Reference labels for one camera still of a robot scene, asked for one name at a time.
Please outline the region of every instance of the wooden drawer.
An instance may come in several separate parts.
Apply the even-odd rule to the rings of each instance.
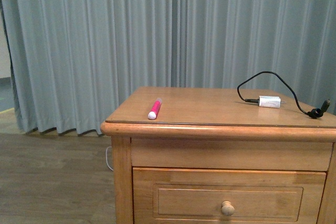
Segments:
[[[132,166],[327,171],[332,143],[132,138]]]
[[[323,172],[135,167],[134,223],[316,224],[324,180]]]

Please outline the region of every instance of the charger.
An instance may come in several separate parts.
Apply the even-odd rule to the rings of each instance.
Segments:
[[[280,97],[269,97],[265,95],[259,96],[259,107],[267,107],[267,108],[280,108],[281,99]]]
[[[239,97],[245,101],[245,102],[251,102],[251,103],[258,103],[258,105],[260,107],[268,107],[268,108],[280,108],[281,105],[281,99],[280,97],[269,97],[269,96],[259,96],[259,99],[244,99],[242,97],[242,95],[240,94],[239,88],[245,84],[246,82],[252,80],[254,77],[257,77],[258,75],[262,74],[262,73],[271,73],[274,74],[276,77],[278,77],[278,79],[292,92],[296,105],[299,108],[299,110],[303,113],[306,114],[308,116],[310,116],[313,119],[317,119],[323,116],[324,112],[327,111],[329,105],[330,105],[330,100],[327,99],[324,101],[322,107],[320,109],[312,109],[310,112],[306,112],[304,111],[300,104],[299,104],[299,100],[295,94],[295,92],[293,91],[293,89],[277,74],[271,71],[263,71],[260,73],[255,74],[254,76],[252,76],[251,78],[247,79],[246,81],[244,81],[243,83],[241,83],[240,85],[238,85],[237,87],[237,92]]]

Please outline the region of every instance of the black cable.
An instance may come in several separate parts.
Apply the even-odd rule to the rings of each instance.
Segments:
[[[293,94],[293,96],[294,96],[294,99],[295,99],[295,102],[296,102],[296,105],[298,106],[298,108],[299,108],[299,110],[302,112],[302,113],[304,113],[304,114],[306,114],[306,115],[308,115],[308,116],[310,116],[310,117],[312,117],[308,112],[306,112],[306,111],[304,111],[302,108],[301,108],[301,106],[300,106],[300,104],[299,104],[299,100],[298,100],[298,98],[297,98],[297,96],[296,96],[296,94],[295,94],[295,92],[294,92],[294,90],[277,74],[277,73],[274,73],[274,72],[272,72],[272,71],[262,71],[262,72],[260,72],[260,73],[257,73],[257,74],[255,74],[254,76],[252,76],[251,78],[249,78],[249,79],[247,79],[246,81],[244,81],[243,83],[241,83],[238,87],[237,87],[237,92],[238,92],[238,95],[239,95],[239,97],[243,100],[243,101],[245,101],[245,102],[252,102],[252,103],[259,103],[259,99],[244,99],[243,97],[242,97],[242,95],[240,94],[240,91],[239,91],[239,88],[242,86],[242,85],[244,85],[246,82],[248,82],[248,81],[250,81],[250,80],[252,80],[253,78],[255,78],[255,77],[257,77],[258,75],[260,75],[260,74],[262,74],[262,73],[271,73],[271,74],[274,74],[276,77],[278,77],[279,78],[279,80],[292,92],[292,94]]]

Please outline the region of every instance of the gray curtain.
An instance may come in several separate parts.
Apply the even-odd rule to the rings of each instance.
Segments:
[[[336,0],[2,1],[24,131],[101,133],[139,86],[235,88],[263,70],[336,113]],[[245,88],[291,95],[272,76]]]

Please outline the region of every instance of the wooden tabletop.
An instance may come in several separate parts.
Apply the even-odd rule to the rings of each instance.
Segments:
[[[258,99],[260,95],[279,96],[286,103],[279,109],[262,108],[257,104],[242,101],[236,89],[141,87],[106,119],[101,128],[104,133],[114,135],[121,134],[122,129],[129,129],[131,125],[132,130],[137,128],[136,132],[147,131],[146,134],[149,134],[149,130],[164,127],[173,127],[175,130],[191,127],[228,129],[223,126],[240,127],[241,130],[242,126],[279,128],[278,130],[284,127],[304,127],[326,129],[323,132],[327,132],[331,138],[336,138],[335,115],[325,113],[319,119],[311,119],[297,108],[293,98],[280,93],[247,89],[241,89],[240,92],[244,98],[251,99]],[[158,117],[149,120],[148,113],[157,98],[163,101]],[[313,109],[304,103],[300,105],[307,112]]]

